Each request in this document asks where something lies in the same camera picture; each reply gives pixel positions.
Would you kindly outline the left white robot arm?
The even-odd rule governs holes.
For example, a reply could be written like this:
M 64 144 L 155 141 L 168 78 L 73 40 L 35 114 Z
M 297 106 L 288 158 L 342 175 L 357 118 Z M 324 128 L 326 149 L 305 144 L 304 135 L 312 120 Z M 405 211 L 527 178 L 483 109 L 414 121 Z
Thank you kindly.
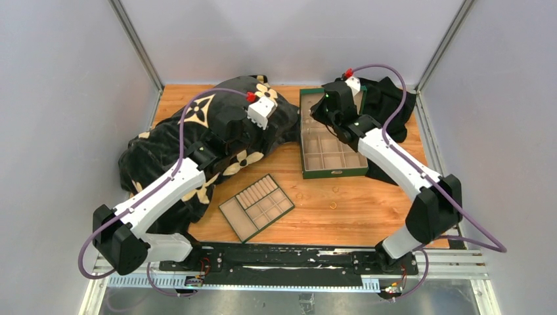
M 223 172 L 235 155 L 259 144 L 271 130 L 276 106 L 256 102 L 247 109 L 230 107 L 216 116 L 216 125 L 199 140 L 180 148 L 177 162 L 136 196 L 93 213 L 93 246 L 121 276 L 143 263 L 176 261 L 183 270 L 196 270 L 201 253 L 179 233 L 149 234 L 153 223 L 182 197 Z

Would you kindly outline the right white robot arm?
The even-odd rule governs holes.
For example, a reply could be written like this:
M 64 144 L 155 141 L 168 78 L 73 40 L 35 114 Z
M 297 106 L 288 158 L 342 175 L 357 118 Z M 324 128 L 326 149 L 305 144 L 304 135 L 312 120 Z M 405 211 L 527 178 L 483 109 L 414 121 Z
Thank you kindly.
M 375 247 L 375 265 L 384 274 L 401 266 L 401 257 L 438 239 L 462 220 L 462 186 L 406 152 L 369 115 L 355 107 L 355 89 L 346 81 L 323 85 L 324 96 L 311 107 L 311 117 L 331 127 L 336 137 L 365 156 L 412 201 L 404 225 Z

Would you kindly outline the green jewelry box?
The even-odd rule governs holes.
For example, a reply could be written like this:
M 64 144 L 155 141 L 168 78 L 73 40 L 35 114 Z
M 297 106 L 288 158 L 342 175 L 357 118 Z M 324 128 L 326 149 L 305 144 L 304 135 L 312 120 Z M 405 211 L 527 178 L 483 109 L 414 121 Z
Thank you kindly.
M 324 92 L 322 88 L 300 90 L 300 154 L 302 177 L 323 179 L 356 177 L 366 174 L 367 159 L 339 141 L 331 128 L 315 121 L 311 107 Z

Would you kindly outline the green jewelry tray insert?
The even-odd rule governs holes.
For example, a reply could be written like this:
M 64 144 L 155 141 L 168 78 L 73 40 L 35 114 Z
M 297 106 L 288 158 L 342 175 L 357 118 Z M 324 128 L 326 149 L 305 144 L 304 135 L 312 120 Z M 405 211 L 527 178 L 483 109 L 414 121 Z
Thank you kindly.
M 267 174 L 227 201 L 219 210 L 241 243 L 246 243 L 295 208 Z

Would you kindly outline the black cloth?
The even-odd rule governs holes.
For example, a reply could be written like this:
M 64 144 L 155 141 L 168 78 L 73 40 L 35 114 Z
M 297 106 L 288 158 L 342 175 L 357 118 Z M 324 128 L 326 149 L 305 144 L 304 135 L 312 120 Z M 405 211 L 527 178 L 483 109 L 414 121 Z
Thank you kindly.
M 402 90 L 397 88 L 389 77 L 384 77 L 379 81 L 361 78 L 360 82 L 367 89 L 367 94 L 363 101 L 358 101 L 358 104 L 361 106 L 361 112 L 373 117 L 381 125 L 384 125 L 387 119 L 398 108 L 403 96 Z M 415 104 L 416 95 L 407 93 L 403 107 L 388 124 L 387 133 L 397 143 L 402 143 L 407 138 L 406 123 L 413 113 Z M 369 159 L 367 160 L 367 166 L 366 177 L 394 186 L 397 184 L 385 171 Z

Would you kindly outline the black blanket with beige flowers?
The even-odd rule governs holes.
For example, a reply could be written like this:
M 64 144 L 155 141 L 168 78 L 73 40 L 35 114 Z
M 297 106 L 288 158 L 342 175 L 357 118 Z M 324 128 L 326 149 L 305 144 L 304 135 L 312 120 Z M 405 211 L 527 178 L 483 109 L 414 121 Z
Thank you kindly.
M 179 157 L 179 128 L 184 128 L 184 145 L 199 140 L 215 121 L 217 114 L 228 107 L 246 110 L 246 97 L 240 93 L 254 93 L 267 97 L 277 108 L 269 118 L 276 127 L 273 138 L 262 145 L 250 146 L 231 157 L 230 164 L 212 175 L 201 187 L 185 194 L 147 230 L 153 234 L 184 234 L 190 224 L 198 222 L 208 209 L 215 187 L 273 153 L 278 146 L 297 141 L 300 137 L 300 109 L 289 103 L 273 89 L 264 75 L 243 75 L 216 85 L 211 93 L 196 97 L 188 110 L 180 109 L 160 121 L 149 132 L 129 141 L 118 160 L 121 187 L 137 194 L 162 176 Z

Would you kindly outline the black mounting base plate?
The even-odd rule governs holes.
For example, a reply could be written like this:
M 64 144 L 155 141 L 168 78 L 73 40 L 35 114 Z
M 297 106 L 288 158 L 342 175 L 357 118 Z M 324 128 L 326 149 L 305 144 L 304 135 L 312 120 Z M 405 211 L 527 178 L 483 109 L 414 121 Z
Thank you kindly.
M 161 271 L 207 271 L 206 284 L 356 287 L 363 276 L 400 280 L 418 274 L 415 256 L 391 261 L 373 248 L 205 242 L 185 262 Z

